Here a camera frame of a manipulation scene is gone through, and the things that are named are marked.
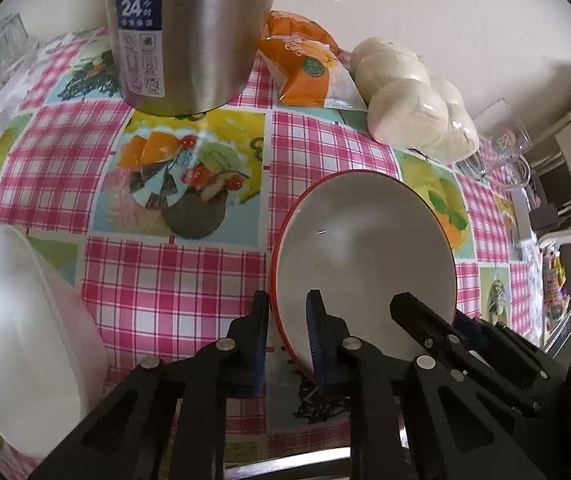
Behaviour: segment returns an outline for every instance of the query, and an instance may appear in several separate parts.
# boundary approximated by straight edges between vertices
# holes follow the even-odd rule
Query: thermos label
[[[163,97],[162,0],[117,0],[117,26],[128,89]]]

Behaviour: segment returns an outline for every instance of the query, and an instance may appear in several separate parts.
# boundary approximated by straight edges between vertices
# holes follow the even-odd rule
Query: plastic bag
[[[329,33],[303,16],[272,11],[259,50],[289,106],[362,110],[367,107],[339,60]]]
[[[292,12],[271,10],[264,35],[266,38],[319,41],[319,43],[328,45],[335,56],[341,54],[337,42],[319,23]]]

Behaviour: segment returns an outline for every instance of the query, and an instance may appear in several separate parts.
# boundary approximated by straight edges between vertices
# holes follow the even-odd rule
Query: white wall
[[[47,39],[105,23],[103,0],[6,0]],[[501,96],[531,134],[571,107],[571,7],[566,0],[275,0],[304,14],[344,48],[386,36],[415,49],[455,83],[472,115]]]

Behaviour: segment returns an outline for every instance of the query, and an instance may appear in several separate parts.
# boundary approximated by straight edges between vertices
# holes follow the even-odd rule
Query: pink checkered tablecloth
[[[35,248],[80,291],[106,345],[106,389],[145,355],[187,358],[224,336],[233,319],[249,312],[254,292],[266,289],[270,251],[296,199],[324,176],[348,169],[380,171],[413,187],[404,165],[423,165],[439,182],[450,182],[447,195],[467,223],[454,250],[457,307],[485,315],[489,286],[499,280],[508,321],[529,334],[527,264],[513,247],[509,196],[416,153],[377,144],[338,112],[281,107],[261,57],[245,91],[206,115],[214,135],[233,139],[224,139],[227,146],[238,142],[238,131],[224,132],[226,124],[248,130],[243,135],[253,151],[239,161],[252,183],[238,192],[256,189],[230,192],[224,222],[201,240],[169,230],[159,211],[133,200],[134,173],[115,161],[142,125],[168,131],[185,124],[133,114],[118,93],[110,95],[102,48],[109,49],[105,29],[77,35],[53,53],[21,104],[24,126],[12,132],[11,147],[0,148],[0,223],[39,240]],[[79,81],[83,92],[68,91]],[[272,325],[268,344],[264,395],[228,404],[231,460],[349,444],[345,405],[318,398]],[[9,479],[23,480],[34,466],[7,444],[0,447],[0,470]]]

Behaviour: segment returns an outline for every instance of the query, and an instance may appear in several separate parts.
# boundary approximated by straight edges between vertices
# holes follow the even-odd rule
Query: tablecloth
[[[106,345],[106,391],[144,355],[186,358],[224,336],[232,319],[249,312],[255,290],[266,289],[288,209],[315,181],[348,169],[402,179],[435,210],[453,247],[461,311],[487,317],[489,295],[499,294],[504,321],[536,338],[533,318],[542,302],[529,266],[537,254],[521,243],[511,197],[501,190],[419,153],[377,144],[361,113],[280,106],[261,57],[228,105],[156,118],[121,100],[105,28],[68,35],[49,52],[0,135],[0,223],[18,227],[78,288]],[[140,174],[117,165],[134,137],[152,132],[160,139],[192,133],[209,146],[181,162],[157,194],[137,181]],[[223,199],[197,207],[181,184],[197,163],[243,178]],[[172,217],[150,206],[160,198],[176,208]],[[182,213],[188,199],[210,226],[203,232],[195,234]],[[347,405],[318,394],[271,321],[265,392],[228,402],[226,460],[347,444]],[[0,437],[7,478],[24,479],[35,465]]]

